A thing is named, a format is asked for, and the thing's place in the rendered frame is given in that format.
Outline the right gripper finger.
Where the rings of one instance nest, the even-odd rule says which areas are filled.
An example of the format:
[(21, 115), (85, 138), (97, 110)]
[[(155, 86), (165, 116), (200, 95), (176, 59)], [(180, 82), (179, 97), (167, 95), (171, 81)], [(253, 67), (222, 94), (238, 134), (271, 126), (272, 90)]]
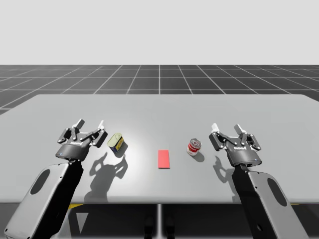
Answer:
[(226, 142), (231, 143), (234, 146), (237, 146), (237, 142), (224, 134), (222, 134), (217, 126), (216, 123), (214, 123), (212, 126), (211, 134), (209, 135), (209, 139), (216, 151), (220, 151), (222, 149), (227, 149)]
[(239, 135), (240, 145), (246, 147), (247, 149), (253, 149), (255, 151), (261, 150), (259, 143), (257, 142), (253, 134), (247, 133), (239, 124), (234, 126), (236, 133)]

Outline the pink pad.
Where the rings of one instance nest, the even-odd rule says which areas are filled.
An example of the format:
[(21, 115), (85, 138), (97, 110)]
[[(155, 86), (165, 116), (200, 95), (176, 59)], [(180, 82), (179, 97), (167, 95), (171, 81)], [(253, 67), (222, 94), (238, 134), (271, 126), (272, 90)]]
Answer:
[(170, 169), (169, 151), (158, 151), (158, 169)]

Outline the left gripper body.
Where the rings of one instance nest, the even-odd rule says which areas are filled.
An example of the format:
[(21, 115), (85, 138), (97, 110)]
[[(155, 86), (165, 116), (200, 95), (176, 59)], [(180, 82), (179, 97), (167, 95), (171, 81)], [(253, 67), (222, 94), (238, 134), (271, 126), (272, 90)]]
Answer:
[(90, 148), (91, 138), (84, 138), (84, 135), (69, 138), (61, 136), (58, 139), (61, 147), (56, 152), (55, 156), (69, 161), (79, 160), (84, 161)]

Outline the green and blue rectangular can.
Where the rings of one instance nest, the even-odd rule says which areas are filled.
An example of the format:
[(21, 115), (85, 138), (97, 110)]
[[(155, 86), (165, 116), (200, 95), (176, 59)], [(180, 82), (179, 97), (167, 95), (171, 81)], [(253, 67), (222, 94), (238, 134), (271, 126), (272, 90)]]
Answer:
[(107, 146), (114, 154), (124, 153), (126, 145), (121, 133), (115, 133), (107, 142)]

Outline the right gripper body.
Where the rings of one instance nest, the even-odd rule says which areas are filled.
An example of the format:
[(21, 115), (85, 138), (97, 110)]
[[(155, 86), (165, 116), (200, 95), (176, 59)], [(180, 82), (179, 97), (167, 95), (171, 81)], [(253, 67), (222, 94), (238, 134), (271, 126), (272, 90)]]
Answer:
[(250, 146), (242, 146), (239, 143), (237, 145), (226, 142), (227, 158), (231, 166), (245, 165), (247, 167), (257, 166), (262, 163), (257, 152), (251, 149)]

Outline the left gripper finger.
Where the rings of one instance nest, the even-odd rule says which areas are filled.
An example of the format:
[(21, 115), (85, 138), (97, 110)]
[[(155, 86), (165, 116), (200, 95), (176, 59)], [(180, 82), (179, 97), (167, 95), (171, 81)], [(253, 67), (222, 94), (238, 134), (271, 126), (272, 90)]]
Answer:
[(104, 123), (104, 120), (100, 122), (96, 130), (81, 136), (80, 141), (84, 142), (86, 140), (90, 140), (90, 143), (89, 143), (90, 146), (95, 146), (97, 148), (100, 148), (104, 140), (108, 136), (108, 133), (105, 131), (105, 127), (103, 123)]
[(67, 127), (62, 132), (61, 136), (57, 140), (57, 143), (63, 144), (63, 143), (70, 143), (72, 141), (77, 140), (77, 134), (80, 133), (80, 129), (84, 125), (85, 121), (83, 119), (80, 119), (76, 124), (74, 124), (72, 127)]

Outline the red and white can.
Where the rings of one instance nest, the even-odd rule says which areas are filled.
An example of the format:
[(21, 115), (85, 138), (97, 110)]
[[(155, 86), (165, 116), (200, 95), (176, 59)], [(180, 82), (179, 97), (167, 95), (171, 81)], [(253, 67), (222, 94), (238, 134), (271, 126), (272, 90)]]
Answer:
[(201, 149), (201, 142), (197, 138), (193, 138), (190, 140), (188, 147), (187, 147), (187, 153), (191, 156), (197, 155), (198, 151)]

